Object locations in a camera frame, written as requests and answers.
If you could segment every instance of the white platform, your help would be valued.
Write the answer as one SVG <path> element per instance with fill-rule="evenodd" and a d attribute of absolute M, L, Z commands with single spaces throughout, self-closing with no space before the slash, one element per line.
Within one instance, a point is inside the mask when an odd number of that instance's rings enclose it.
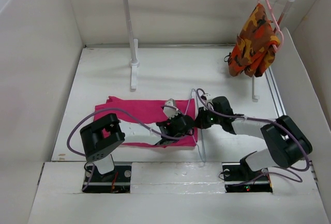
<path fill-rule="evenodd" d="M 218 173 L 209 170 L 214 165 L 207 166 L 202 180 L 206 180 L 206 175 L 213 178 L 202 182 L 218 181 L 220 193 L 178 193 L 175 190 L 172 193 L 86 194 L 80 191 L 83 165 L 83 162 L 46 163 L 28 224 L 328 223 L 309 171 L 300 173 L 304 179 L 302 184 L 272 178 L 274 194 L 222 193 L 224 184 L 217 179 Z M 151 184 L 158 183 L 155 180 L 162 175 L 177 177 L 175 173 L 179 170 L 173 169 L 163 166 L 162 170 L 154 170 Z M 146 178 L 138 177 L 134 181 L 143 184 Z"/>
<path fill-rule="evenodd" d="M 130 91 L 130 50 L 126 48 L 83 49 L 69 101 L 53 153 L 53 161 L 84 161 L 66 146 L 72 128 L 92 113 L 108 96 L 122 99 L 188 99 L 192 88 L 201 87 L 213 96 L 226 96 L 235 113 L 263 118 L 277 117 L 266 78 L 256 79 L 258 102 L 252 101 L 252 80 L 229 76 L 223 58 L 225 48 L 139 49 L 138 89 Z M 204 131 L 207 161 L 239 161 L 250 152 L 266 148 L 265 142 L 248 136 L 234 136 L 219 126 Z M 72 147 L 83 151 L 77 132 Z M 199 161 L 196 148 L 119 147 L 115 161 Z"/>
<path fill-rule="evenodd" d="M 228 76 L 223 58 L 231 50 L 139 49 L 138 89 L 130 92 L 129 49 L 84 49 L 52 157 L 53 161 L 66 162 L 46 163 L 29 224 L 328 223 L 310 171 L 300 173 L 304 180 L 301 184 L 271 175 L 272 194 L 224 193 L 224 183 L 217 177 L 221 162 L 239 161 L 266 145 L 258 138 L 230 135 L 217 126 L 204 131 L 205 166 L 133 163 L 131 193 L 81 193 L 84 157 L 67 150 L 66 140 L 76 123 L 110 95 L 122 99 L 188 99 L 191 88 L 201 87 L 213 96 L 226 96 L 236 113 L 277 117 L 265 77 L 256 80 L 260 100 L 253 102 L 251 79 Z M 83 151 L 78 133 L 72 146 Z M 196 148 L 184 147 L 119 147 L 113 156 L 116 161 L 132 162 L 200 161 Z M 295 166 L 302 168 L 304 162 Z"/>

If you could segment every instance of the pink hanger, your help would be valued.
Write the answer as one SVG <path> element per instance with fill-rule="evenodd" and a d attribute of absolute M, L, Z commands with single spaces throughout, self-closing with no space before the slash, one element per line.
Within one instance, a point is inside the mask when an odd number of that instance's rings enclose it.
<path fill-rule="evenodd" d="M 274 22 L 274 25 L 276 26 L 276 33 L 279 33 L 280 34 L 280 37 L 281 37 L 281 42 L 280 42 L 280 45 L 277 47 L 276 45 L 273 45 L 274 49 L 275 49 L 275 52 L 278 52 L 280 50 L 280 48 L 282 47 L 283 45 L 283 42 L 284 42 L 284 34 L 283 32 L 280 30 L 279 28 L 279 25 L 277 23 L 277 20 L 274 16 L 274 12 L 273 12 L 273 9 L 269 3 L 269 0 L 265 0 L 266 4 L 267 4 L 267 7 L 269 9 L 269 12 L 270 12 L 270 15 L 272 17 L 272 20 Z"/>

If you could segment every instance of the wire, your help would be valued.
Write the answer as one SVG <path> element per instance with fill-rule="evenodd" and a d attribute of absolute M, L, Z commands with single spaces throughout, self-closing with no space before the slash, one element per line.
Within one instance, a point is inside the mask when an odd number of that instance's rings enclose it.
<path fill-rule="evenodd" d="M 187 108 L 186 108 L 186 111 L 185 111 L 185 114 L 187 113 L 187 110 L 188 110 L 188 106 L 190 104 L 190 101 L 193 99 L 192 97 L 192 93 L 195 93 L 195 103 L 197 105 L 197 109 L 199 108 L 199 101 L 198 101 L 198 96 L 197 96 L 197 92 L 195 91 L 195 89 L 191 89 L 191 96 L 190 96 L 190 99 L 188 100 L 188 104 L 187 104 Z M 202 144 L 202 153 L 203 153 L 203 156 L 201 155 L 201 151 L 200 151 L 200 146 L 198 144 L 198 141 L 195 140 L 195 137 L 193 136 L 193 140 L 195 142 L 195 144 L 197 145 L 198 147 L 198 153 L 199 153 L 199 156 L 200 156 L 200 159 L 203 163 L 206 163 L 207 159 L 206 159 L 206 150 L 205 150 L 205 143 L 204 143 L 204 138 L 203 138 L 203 132 L 202 132 L 202 129 L 200 129 L 200 135 L 201 135 L 201 144 Z"/>
<path fill-rule="evenodd" d="M 252 185 L 254 185 L 256 181 L 257 181 L 257 180 L 255 179 L 254 182 L 252 183 Z"/>
<path fill-rule="evenodd" d="M 267 172 L 262 172 L 260 175 L 254 177 L 254 178 L 251 179 L 251 180 L 248 180 L 248 181 L 242 182 L 242 183 L 240 183 L 240 184 L 233 184 L 233 186 L 246 185 L 246 184 L 249 184 L 250 182 L 253 182 L 253 181 L 255 182 L 257 179 L 259 179 L 259 178 L 261 178 L 261 177 L 263 177 L 263 176 L 268 176 L 268 175 L 282 176 L 282 177 L 284 177 L 284 178 L 287 178 L 288 180 L 295 181 L 295 182 L 297 182 L 297 183 L 302 183 L 302 182 L 303 182 L 302 178 L 301 178 L 298 174 L 296 174 L 295 172 L 293 172 L 293 171 L 290 171 L 290 170 L 288 170 L 288 169 L 286 169 L 286 168 L 282 168 L 282 167 L 278 167 L 278 166 L 274 166 L 274 168 L 277 168 L 277 169 L 281 169 L 281 170 L 285 170 L 285 171 L 287 171 L 287 172 L 290 172 L 290 173 L 292 173 L 293 175 L 295 175 L 298 179 L 291 178 L 291 177 L 289 177 L 289 176 L 286 176 L 286 175 L 280 174 L 280 173 L 278 173 L 278 172 L 270 172 L 270 171 L 267 171 Z"/>
<path fill-rule="evenodd" d="M 228 63 L 229 59 L 230 59 L 230 56 L 231 56 L 231 52 L 227 56 L 224 57 L 224 62 Z"/>
<path fill-rule="evenodd" d="M 115 178 L 114 178 L 114 180 L 112 182 L 112 189 L 110 190 L 110 193 L 112 193 L 113 190 L 114 190 L 114 188 L 115 188 L 114 183 L 116 182 L 117 176 L 118 176 L 118 172 L 116 172 L 116 174 L 115 174 Z"/>
<path fill-rule="evenodd" d="M 86 190 L 86 188 L 87 188 L 88 185 L 90 184 L 91 179 L 92 179 L 92 175 L 93 175 L 93 173 L 94 173 L 94 169 L 95 169 L 95 164 L 92 163 L 92 170 L 91 170 L 91 173 L 90 173 L 89 178 L 88 178 L 88 180 L 87 180 L 87 182 L 86 182 L 86 185 L 82 188 L 82 191 Z"/>
<path fill-rule="evenodd" d="M 255 121 L 255 122 L 264 122 L 264 123 L 270 123 L 278 128 L 280 128 L 281 130 L 283 130 L 294 142 L 295 144 L 299 147 L 303 157 L 306 160 L 306 167 L 304 169 L 299 169 L 299 168 L 295 168 L 295 167 L 290 167 L 292 170 L 295 171 L 308 171 L 309 170 L 309 158 L 305 152 L 305 150 L 303 149 L 303 147 L 301 146 L 301 144 L 299 143 L 299 141 L 293 136 L 293 134 L 291 134 L 286 128 L 284 128 L 283 126 L 281 126 L 280 124 L 278 124 L 277 122 L 268 120 L 268 119 L 262 119 L 262 118 L 253 118 L 253 117 L 245 117 L 245 116 L 237 116 L 237 115 L 227 115 L 227 114 L 222 114 L 219 112 L 214 111 L 213 109 L 211 109 L 201 98 L 201 96 L 199 95 L 199 92 L 204 92 L 203 89 L 201 88 L 197 88 L 196 89 L 196 94 L 197 97 L 199 99 L 199 101 L 202 103 L 202 105 L 207 108 L 209 111 L 211 111 L 214 114 L 217 114 L 219 116 L 225 117 L 225 118 L 234 118 L 234 119 L 246 119 L 246 120 L 250 120 L 250 121 Z"/>
<path fill-rule="evenodd" d="M 221 179 L 221 180 L 223 180 L 223 181 L 225 181 L 223 178 L 221 178 L 221 175 L 222 175 L 222 174 L 223 174 L 223 172 L 219 173 L 219 174 L 218 174 L 218 178 Z"/>
<path fill-rule="evenodd" d="M 86 168 L 86 165 L 88 164 L 88 162 L 86 162 L 85 163 L 85 165 L 84 165 L 84 170 L 86 171 L 86 172 L 88 172 L 88 173 L 91 173 L 91 171 L 89 171 L 87 168 Z"/>

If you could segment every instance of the magenta towel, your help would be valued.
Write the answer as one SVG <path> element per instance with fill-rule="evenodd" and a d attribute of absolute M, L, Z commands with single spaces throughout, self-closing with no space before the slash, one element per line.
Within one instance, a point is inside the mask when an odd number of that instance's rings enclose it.
<path fill-rule="evenodd" d="M 150 124 L 154 122 L 163 122 L 167 119 L 166 115 L 163 113 L 163 109 L 161 108 L 161 106 L 164 105 L 165 102 L 166 101 L 162 100 L 122 100 L 117 97 L 110 96 L 109 99 L 106 101 L 106 104 L 96 105 L 95 110 L 97 111 L 104 108 L 120 108 L 129 112 L 134 117 L 137 117 L 143 123 Z M 188 100 L 176 101 L 177 108 L 179 108 L 183 113 L 185 112 L 188 103 Z M 115 113 L 120 120 L 137 123 L 135 120 L 131 119 L 126 114 L 118 111 L 105 111 L 96 114 L 94 120 L 97 120 L 109 113 Z M 194 99 L 190 100 L 190 105 L 186 114 L 195 119 Z M 195 140 L 198 140 L 198 132 L 196 128 L 194 130 L 194 138 Z M 139 147 L 158 147 L 146 143 L 125 143 L 123 145 Z M 189 136 L 168 146 L 195 146 L 195 141 L 193 137 Z"/>

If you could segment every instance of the white metal rod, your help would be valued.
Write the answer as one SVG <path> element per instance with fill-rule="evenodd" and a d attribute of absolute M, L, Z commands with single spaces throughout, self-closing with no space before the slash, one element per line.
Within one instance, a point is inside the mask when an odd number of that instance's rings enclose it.
<path fill-rule="evenodd" d="M 286 15 L 288 14 L 288 12 L 290 11 L 290 8 L 292 6 L 292 4 L 295 2 L 295 0 L 288 0 L 287 3 L 284 6 L 283 11 L 280 14 L 280 17 L 277 21 L 277 24 L 279 25 L 285 18 Z"/>
<path fill-rule="evenodd" d="M 126 26 L 129 35 L 129 43 L 130 43 L 130 50 L 131 50 L 131 64 L 137 64 L 138 60 L 136 57 L 136 50 L 134 48 L 134 40 L 133 40 L 133 31 L 131 25 L 131 17 L 130 17 L 130 10 L 129 10 L 129 2 L 128 0 L 123 0 L 124 5 L 124 12 L 125 12 L 125 19 L 126 19 Z"/>

